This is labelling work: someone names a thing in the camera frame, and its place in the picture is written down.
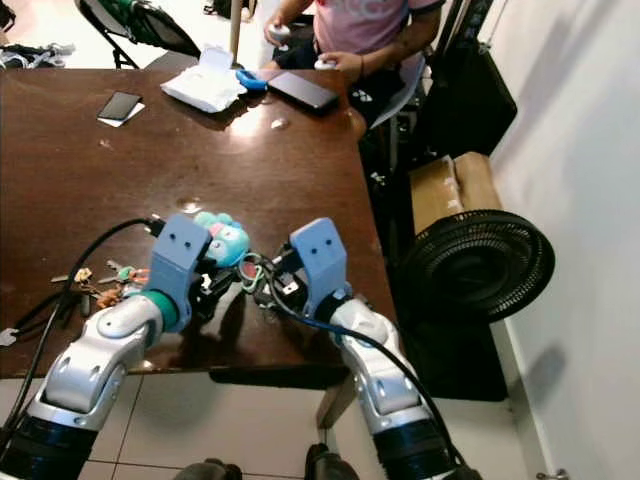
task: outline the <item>white controller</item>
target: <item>white controller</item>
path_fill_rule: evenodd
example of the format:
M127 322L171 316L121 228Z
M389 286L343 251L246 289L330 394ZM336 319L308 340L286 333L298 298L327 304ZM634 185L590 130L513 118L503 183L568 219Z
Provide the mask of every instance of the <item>white controller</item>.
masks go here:
M336 62L334 62L333 60L329 60L326 62L324 60L318 60L313 65L313 68L315 68L316 70L335 70Z
M280 25L276 27L273 23L269 25L269 33L271 37L280 43L285 43L291 36L291 30L286 25Z

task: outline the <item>smartphone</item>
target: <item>smartphone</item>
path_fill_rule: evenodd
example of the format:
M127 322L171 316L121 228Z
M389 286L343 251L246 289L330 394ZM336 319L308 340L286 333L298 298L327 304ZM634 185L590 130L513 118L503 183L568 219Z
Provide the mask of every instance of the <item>smartphone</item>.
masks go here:
M273 91L281 93L314 113L324 113L337 105L338 94L291 72L284 72L267 83Z
M98 113L98 118L108 120L124 120L129 116L133 107L142 100L140 95L133 93L114 92L107 104Z

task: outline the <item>fan grille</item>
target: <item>fan grille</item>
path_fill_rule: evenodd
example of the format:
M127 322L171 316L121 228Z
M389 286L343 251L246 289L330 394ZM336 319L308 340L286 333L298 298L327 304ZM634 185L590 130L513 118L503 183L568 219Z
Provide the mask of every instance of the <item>fan grille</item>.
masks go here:
M493 322L531 303L551 279L553 248L530 222L472 210L422 231L397 284L409 318Z

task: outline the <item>dark brown table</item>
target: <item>dark brown table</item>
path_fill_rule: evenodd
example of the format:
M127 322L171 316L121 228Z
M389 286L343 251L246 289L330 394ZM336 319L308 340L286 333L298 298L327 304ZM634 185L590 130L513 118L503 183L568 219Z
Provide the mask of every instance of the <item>dark brown table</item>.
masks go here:
M348 250L349 281L393 318L380 245L342 79L299 72L341 93L340 106L315 117L274 94L205 114L164 94L175 73L16 70L0 75L0 328L60 285L78 255L129 218L179 212L199 197L204 209L241 221L255 251L273 255L290 232L331 217ZM113 91L143 96L146 108L120 128L96 120ZM285 119L288 126L272 128ZM147 266L153 238L134 228L87 262L95 278L105 262ZM265 316L252 299L225 300L202 329L165 335L133 373L210 371L238 380L327 387L346 369L328 336L309 340L290 322ZM84 319L56 329L37 374L77 337ZM0 351L0 377L26 372L37 338ZM340 391L334 388L333 393ZM349 387L342 389L351 395Z

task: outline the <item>white wall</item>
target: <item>white wall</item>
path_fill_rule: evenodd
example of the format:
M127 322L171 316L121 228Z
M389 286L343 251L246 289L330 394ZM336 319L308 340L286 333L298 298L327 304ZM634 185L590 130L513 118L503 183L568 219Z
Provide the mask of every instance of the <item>white wall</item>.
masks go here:
M548 467L640 478L640 0L511 0L492 52L519 106L496 182L557 255L507 323Z

